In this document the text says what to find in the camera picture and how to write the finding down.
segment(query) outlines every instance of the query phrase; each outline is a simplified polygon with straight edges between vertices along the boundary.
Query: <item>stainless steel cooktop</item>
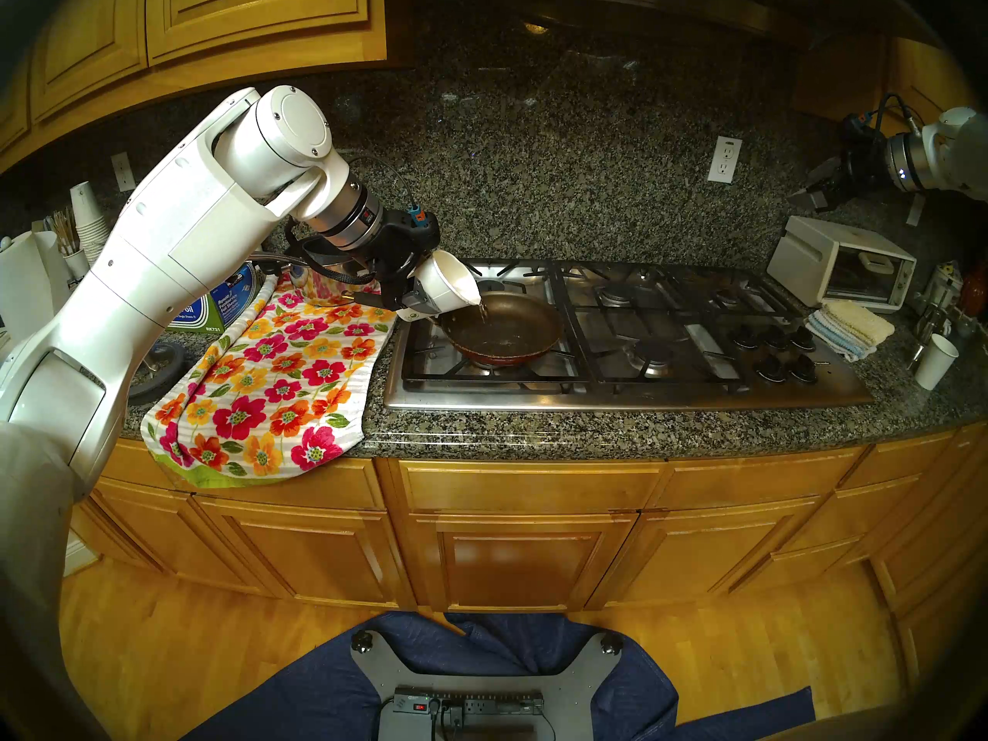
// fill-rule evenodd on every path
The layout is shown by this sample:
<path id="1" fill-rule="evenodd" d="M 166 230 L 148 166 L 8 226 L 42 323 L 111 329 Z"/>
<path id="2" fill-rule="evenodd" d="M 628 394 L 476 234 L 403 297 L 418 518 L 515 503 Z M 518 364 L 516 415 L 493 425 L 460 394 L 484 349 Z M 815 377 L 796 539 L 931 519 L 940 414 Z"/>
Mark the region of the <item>stainless steel cooktop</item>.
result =
<path id="1" fill-rule="evenodd" d="M 384 405 L 436 410 L 760 409 L 872 400 L 850 366 L 747 271 L 548 260 L 465 261 L 480 291 L 563 315 L 520 365 L 478 367 L 436 324 L 402 324 Z"/>

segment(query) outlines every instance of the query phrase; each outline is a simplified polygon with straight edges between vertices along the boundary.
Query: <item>toaster oven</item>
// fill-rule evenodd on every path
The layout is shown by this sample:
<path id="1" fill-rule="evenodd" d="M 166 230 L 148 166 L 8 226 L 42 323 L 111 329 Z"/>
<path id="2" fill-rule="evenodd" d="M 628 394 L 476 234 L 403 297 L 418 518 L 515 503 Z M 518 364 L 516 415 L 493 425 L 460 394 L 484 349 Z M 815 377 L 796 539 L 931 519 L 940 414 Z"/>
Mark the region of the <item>toaster oven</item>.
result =
<path id="1" fill-rule="evenodd" d="M 872 230 L 789 217 L 768 273 L 804 305 L 849 299 L 870 310 L 902 307 L 916 258 Z"/>

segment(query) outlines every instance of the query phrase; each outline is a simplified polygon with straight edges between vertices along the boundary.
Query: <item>blue moving blanket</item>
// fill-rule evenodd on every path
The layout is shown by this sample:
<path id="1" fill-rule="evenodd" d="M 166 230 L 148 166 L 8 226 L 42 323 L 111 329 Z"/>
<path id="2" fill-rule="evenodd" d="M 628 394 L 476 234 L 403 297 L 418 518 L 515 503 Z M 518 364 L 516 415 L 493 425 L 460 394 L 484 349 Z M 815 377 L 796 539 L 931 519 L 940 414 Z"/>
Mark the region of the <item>blue moving blanket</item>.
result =
<path id="1" fill-rule="evenodd" d="M 447 614 L 466 637 L 418 614 L 390 612 L 334 637 L 212 716 L 185 741 L 369 738 L 377 691 L 354 663 L 350 638 L 380 632 L 420 674 L 554 675 L 600 631 L 561 614 Z M 810 689 L 676 727 L 679 695 L 641 646 L 624 637 L 621 662 L 594 695 L 596 741 L 754 741 L 815 719 Z"/>

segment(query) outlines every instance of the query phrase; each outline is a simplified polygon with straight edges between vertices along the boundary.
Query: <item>wooden floor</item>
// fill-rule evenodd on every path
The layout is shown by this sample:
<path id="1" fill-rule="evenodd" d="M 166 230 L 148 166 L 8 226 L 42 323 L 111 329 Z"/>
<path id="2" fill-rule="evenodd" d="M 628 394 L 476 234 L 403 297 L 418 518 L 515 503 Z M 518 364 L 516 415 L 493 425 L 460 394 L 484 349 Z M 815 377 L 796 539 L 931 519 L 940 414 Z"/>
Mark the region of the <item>wooden floor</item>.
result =
<path id="1" fill-rule="evenodd" d="M 376 613 L 226 592 L 104 559 L 64 582 L 62 650 L 113 739 L 171 741 Z M 679 691 L 681 722 L 806 685 L 820 718 L 893 702 L 903 690 L 866 563 L 703 607 L 572 618 L 637 640 Z"/>

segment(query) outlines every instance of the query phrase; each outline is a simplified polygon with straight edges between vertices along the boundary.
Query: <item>granite backsplash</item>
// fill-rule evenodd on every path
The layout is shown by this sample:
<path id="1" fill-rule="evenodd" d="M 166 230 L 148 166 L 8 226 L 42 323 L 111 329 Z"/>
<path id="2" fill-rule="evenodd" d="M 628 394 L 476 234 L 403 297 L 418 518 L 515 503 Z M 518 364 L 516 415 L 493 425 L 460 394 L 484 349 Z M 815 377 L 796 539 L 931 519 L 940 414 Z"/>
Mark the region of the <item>granite backsplash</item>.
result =
<path id="1" fill-rule="evenodd" d="M 797 57 L 780 44 L 722 29 L 719 42 L 538 32 L 485 0 L 415 7 L 414 68 L 286 81 L 322 106 L 346 155 L 396 165 L 452 253 L 764 270 L 792 213 L 785 197 L 837 151 L 832 122 L 789 108 Z M 127 194 L 110 156 L 127 151 L 139 181 L 229 89 L 122 113 L 30 156 L 0 176 L 3 233 L 65 205 L 82 180 L 115 218 Z M 706 180 L 718 134 L 744 140 L 731 185 Z M 405 203 L 374 162 L 355 170 Z M 937 262 L 973 259 L 985 205 L 932 194 L 913 228 L 910 201 L 854 200 L 825 216 L 916 255 L 917 286 Z"/>

